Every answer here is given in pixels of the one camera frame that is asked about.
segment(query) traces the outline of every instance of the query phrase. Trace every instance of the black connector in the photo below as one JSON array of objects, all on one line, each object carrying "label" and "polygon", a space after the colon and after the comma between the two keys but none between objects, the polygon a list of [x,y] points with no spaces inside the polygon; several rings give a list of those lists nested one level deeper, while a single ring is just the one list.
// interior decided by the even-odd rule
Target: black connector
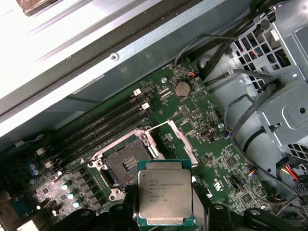
[{"label": "black connector", "polygon": [[280,161],[278,161],[276,163],[276,168],[277,169],[282,169],[283,167],[289,165],[290,168],[294,168],[297,167],[298,165],[300,165],[301,162],[294,159],[292,156],[287,155],[286,157],[282,158]]}]

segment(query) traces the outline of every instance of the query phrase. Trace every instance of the blue component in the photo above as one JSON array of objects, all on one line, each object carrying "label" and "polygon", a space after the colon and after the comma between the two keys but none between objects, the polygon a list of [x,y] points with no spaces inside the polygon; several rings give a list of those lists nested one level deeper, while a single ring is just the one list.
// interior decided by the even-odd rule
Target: blue component
[{"label": "blue component", "polygon": [[34,164],[29,164],[29,169],[30,170],[34,170],[35,169],[35,165]]},{"label": "blue component", "polygon": [[36,169],[34,169],[33,171],[32,171],[32,175],[33,176],[37,176],[39,173],[38,173],[39,171],[37,171]]}]

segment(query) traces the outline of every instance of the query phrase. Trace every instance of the intel xeon processor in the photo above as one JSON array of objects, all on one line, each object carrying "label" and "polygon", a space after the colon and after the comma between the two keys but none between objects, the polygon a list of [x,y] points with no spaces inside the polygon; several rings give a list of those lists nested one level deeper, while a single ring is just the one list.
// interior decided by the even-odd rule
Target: intel xeon processor
[{"label": "intel xeon processor", "polygon": [[193,225],[191,160],[138,162],[140,226]]}]

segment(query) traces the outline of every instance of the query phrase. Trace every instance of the screw hole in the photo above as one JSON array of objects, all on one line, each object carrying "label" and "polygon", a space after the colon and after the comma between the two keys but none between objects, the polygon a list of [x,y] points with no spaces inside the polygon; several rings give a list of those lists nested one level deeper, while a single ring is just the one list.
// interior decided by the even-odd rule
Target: screw hole
[{"label": "screw hole", "polygon": [[306,112],[306,109],[305,109],[304,107],[302,107],[301,109],[299,109],[299,112],[300,112],[301,114],[303,114],[303,113]]}]

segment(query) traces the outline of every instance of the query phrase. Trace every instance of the black cable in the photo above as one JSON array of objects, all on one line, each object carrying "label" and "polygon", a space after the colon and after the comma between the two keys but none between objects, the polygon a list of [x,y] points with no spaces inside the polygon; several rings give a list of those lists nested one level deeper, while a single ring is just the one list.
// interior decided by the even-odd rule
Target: black cable
[{"label": "black cable", "polygon": [[251,142],[252,142],[255,138],[257,138],[259,135],[261,135],[261,134],[263,134],[263,133],[265,133],[264,127],[262,127],[260,130],[256,131],[254,134],[252,134],[252,135],[248,138],[248,140],[246,141],[246,143],[245,143],[245,145],[244,145],[244,148],[243,148],[244,153],[247,152],[248,147],[249,147],[249,145],[251,144]]},{"label": "black cable", "polygon": [[[252,20],[250,18],[250,15],[246,15],[234,28],[228,30],[224,35],[241,35],[240,33],[237,33],[240,29],[242,29],[244,26],[249,25],[247,28],[250,28],[253,25],[250,23]],[[213,49],[214,47],[218,46],[221,44],[224,40],[222,39],[213,39],[212,41],[209,41],[205,45],[199,47],[198,49],[190,52],[187,56],[191,62],[194,60],[198,59],[201,55],[204,53],[208,52],[209,50]]]},{"label": "black cable", "polygon": [[253,103],[254,101],[249,97],[249,95],[245,94],[245,95],[241,95],[239,98],[237,98],[236,100],[232,101],[226,108],[225,110],[225,113],[223,114],[223,121],[225,123],[225,128],[226,128],[226,131],[229,132],[231,131],[231,129],[229,128],[229,125],[227,124],[227,116],[228,116],[228,112],[230,110],[230,108],[240,102],[243,98],[247,98],[251,103]]},{"label": "black cable", "polygon": [[226,41],[223,42],[220,47],[217,49],[217,51],[214,53],[212,58],[206,63],[204,68],[200,71],[200,79],[204,81],[207,76],[213,71],[213,69],[216,67],[217,63],[222,58],[223,54],[227,51],[229,46],[233,43],[233,41]]},{"label": "black cable", "polygon": [[268,173],[266,170],[264,170],[260,165],[258,165],[256,162],[254,162],[249,156],[247,156],[244,151],[241,149],[238,141],[235,139],[237,133],[243,126],[243,124],[248,120],[248,118],[256,111],[258,107],[260,107],[274,92],[275,85],[269,84],[268,87],[264,90],[264,92],[261,93],[260,97],[256,99],[256,101],[248,108],[248,110],[242,115],[242,117],[239,119],[239,121],[236,123],[235,128],[233,130],[233,133],[231,135],[231,142],[234,146],[234,148],[238,151],[239,155],[244,158],[248,163],[250,163],[252,166],[254,166],[259,172],[263,173],[265,176],[271,178],[278,184],[281,184],[284,186],[287,190],[289,190],[292,194],[296,194],[292,187],[290,187],[285,182],[277,179],[270,173]]},{"label": "black cable", "polygon": [[210,85],[212,85],[212,84],[214,84],[214,83],[220,82],[220,81],[222,81],[223,79],[228,78],[229,76],[230,76],[229,72],[226,72],[226,73],[222,74],[221,76],[218,76],[218,77],[215,78],[215,79],[212,79],[212,80],[209,80],[209,81],[205,82],[204,85],[210,86]]},{"label": "black cable", "polygon": [[298,197],[293,197],[290,201],[288,201],[284,206],[282,206],[279,211],[276,213],[276,216],[278,216],[282,211],[284,211],[292,202],[298,200]]},{"label": "black cable", "polygon": [[245,74],[245,75],[248,75],[248,76],[252,76],[256,79],[262,79],[264,81],[273,81],[275,78],[272,77],[272,76],[268,76],[268,75],[265,75],[265,74],[260,74],[256,71],[247,71],[247,70],[242,70],[242,69],[234,69],[233,70],[234,73],[241,73],[241,74]]},{"label": "black cable", "polygon": [[288,201],[267,201],[261,197],[259,197],[253,190],[253,187],[252,187],[252,182],[251,182],[251,177],[248,177],[248,186],[251,190],[251,193],[253,194],[253,196],[255,198],[257,198],[258,200],[264,202],[264,203],[267,203],[267,204],[270,204],[270,205],[284,205],[286,203],[288,203]]},{"label": "black cable", "polygon": [[219,39],[228,39],[228,40],[231,40],[232,42],[237,40],[237,37],[230,37],[230,36],[224,36],[224,35],[210,35],[210,34],[201,34],[199,35],[198,37],[194,38],[190,43],[188,43],[181,51],[180,53],[177,55],[177,57],[175,58],[174,60],[174,68],[177,70],[177,71],[181,71],[183,73],[186,73],[186,74],[190,74],[190,71],[187,71],[187,70],[183,70],[183,69],[180,69],[178,68],[178,60],[180,59],[180,57],[184,54],[184,52],[189,49],[189,47],[195,43],[196,41],[198,41],[199,39],[201,38],[205,38],[205,37],[211,37],[211,38],[219,38]]},{"label": "black cable", "polygon": [[[253,19],[255,19],[258,15],[262,13],[267,13],[268,9],[270,6],[277,4],[282,0],[268,0],[266,1],[263,5],[257,4],[260,7],[256,12],[253,12],[249,14],[246,18],[245,21],[242,20],[241,23],[239,23],[240,28],[236,30],[236,32],[233,34],[234,36],[240,36],[242,33],[244,33],[248,28],[250,28],[251,24],[253,24]],[[232,42],[223,42],[220,47],[217,49],[213,57],[206,63],[204,68],[200,70],[200,78],[202,80],[205,80],[207,76],[213,71],[213,69],[216,67],[218,62],[220,61],[221,57],[223,54],[227,51],[229,46],[232,44]]]}]

